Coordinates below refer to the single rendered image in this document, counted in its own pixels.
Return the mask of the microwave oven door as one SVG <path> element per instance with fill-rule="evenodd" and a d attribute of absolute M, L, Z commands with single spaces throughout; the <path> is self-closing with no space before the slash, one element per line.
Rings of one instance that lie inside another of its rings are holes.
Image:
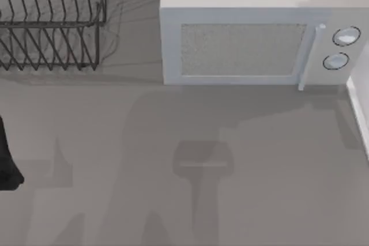
<path fill-rule="evenodd" d="M 295 85 L 313 35 L 295 8 L 163 7 L 167 85 Z"/>

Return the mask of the small microwave knob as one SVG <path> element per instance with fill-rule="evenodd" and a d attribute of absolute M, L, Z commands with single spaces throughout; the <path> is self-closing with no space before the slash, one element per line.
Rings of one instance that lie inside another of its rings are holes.
<path fill-rule="evenodd" d="M 323 66 L 327 70 L 339 70 L 345 67 L 350 58 L 347 54 L 340 52 L 333 55 L 328 55 L 322 62 Z"/>

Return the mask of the large microwave knob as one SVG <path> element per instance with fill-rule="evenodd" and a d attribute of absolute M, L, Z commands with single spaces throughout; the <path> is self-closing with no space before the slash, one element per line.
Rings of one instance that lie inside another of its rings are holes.
<path fill-rule="evenodd" d="M 360 37 L 361 30 L 358 27 L 351 26 L 337 30 L 332 37 L 332 41 L 337 46 L 346 47 L 354 44 Z"/>

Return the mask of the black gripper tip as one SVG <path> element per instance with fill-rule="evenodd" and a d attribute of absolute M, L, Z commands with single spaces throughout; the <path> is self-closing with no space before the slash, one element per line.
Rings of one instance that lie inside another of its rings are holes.
<path fill-rule="evenodd" d="M 0 116 L 0 191 L 15 191 L 24 181 L 10 153 L 4 122 Z"/>

